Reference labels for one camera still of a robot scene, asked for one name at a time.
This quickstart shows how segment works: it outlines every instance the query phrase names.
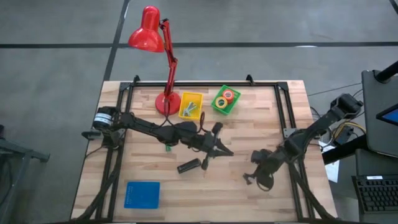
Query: keyboard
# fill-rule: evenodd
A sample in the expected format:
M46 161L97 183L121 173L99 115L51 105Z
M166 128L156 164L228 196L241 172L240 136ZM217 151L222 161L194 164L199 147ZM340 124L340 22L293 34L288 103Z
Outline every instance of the keyboard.
M398 175L362 175L352 178L363 213L398 213Z

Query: tape roll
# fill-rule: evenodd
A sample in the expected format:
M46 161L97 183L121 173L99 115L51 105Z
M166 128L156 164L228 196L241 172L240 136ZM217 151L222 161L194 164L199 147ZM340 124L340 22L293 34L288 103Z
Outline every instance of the tape roll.
M228 104L234 101L234 92L232 90L224 90L223 97L226 99Z
M216 107L218 107L219 109L224 109L227 105L228 101L226 101L225 97L220 96L216 99Z

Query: gray floor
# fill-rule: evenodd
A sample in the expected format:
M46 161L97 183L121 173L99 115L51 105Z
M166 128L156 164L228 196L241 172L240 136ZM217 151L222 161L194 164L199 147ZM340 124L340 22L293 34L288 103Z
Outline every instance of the gray floor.
M0 1L0 44L111 43L123 0ZM158 6L174 42L385 42L398 40L388 0L131 1L121 43L142 8ZM175 49L179 80L305 81L309 95L360 83L362 70L383 69L398 47ZM68 220L110 49L0 49L0 124L7 139L51 153L33 162L14 210L16 222ZM165 80L165 55L118 49L110 80ZM321 114L355 85L309 96ZM364 124L363 117L357 122ZM352 160L342 162L353 171ZM349 175L331 184L339 216L357 220Z

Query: blue container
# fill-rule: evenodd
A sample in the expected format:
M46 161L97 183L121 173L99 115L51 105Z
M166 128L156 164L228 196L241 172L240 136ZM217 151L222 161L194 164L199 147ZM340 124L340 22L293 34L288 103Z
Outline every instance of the blue container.
M128 182L124 208L159 208L159 195L159 182Z

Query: wooden table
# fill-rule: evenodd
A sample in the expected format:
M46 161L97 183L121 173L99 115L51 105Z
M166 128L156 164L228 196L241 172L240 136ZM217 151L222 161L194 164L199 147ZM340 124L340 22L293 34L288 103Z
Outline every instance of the wooden table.
M120 82L105 82L98 106L115 106ZM304 83L288 81L294 116L298 128L313 123ZM241 97L233 112L224 116L211 107L219 87L175 87L204 94L202 110L206 113L205 129L221 121L224 128L220 138L232 151L233 157L211 159L207 171L200 168L178 174L176 167L194 158L204 159L205 153L193 152L183 144L165 151L155 138L128 130L124 147L114 221L116 222L271 222L297 219L287 165L274 174L275 184L270 192L263 192L256 184L246 185L242 175L256 168L250 163L253 150L275 150L282 141L279 114L273 88L236 87ZM155 109L155 98L163 91L159 87L134 88L131 111L137 117L160 124L164 117ZM177 116L173 123L181 122ZM97 149L100 140L90 142L88 151ZM86 159L73 207L72 218L78 217L98 193L104 169L106 150ZM311 146L305 156L308 181L320 203L336 216L335 205L326 177L319 148ZM125 209L126 185L133 180L160 182L159 209ZM303 210L305 200L300 194ZM109 197L104 209L108 207Z

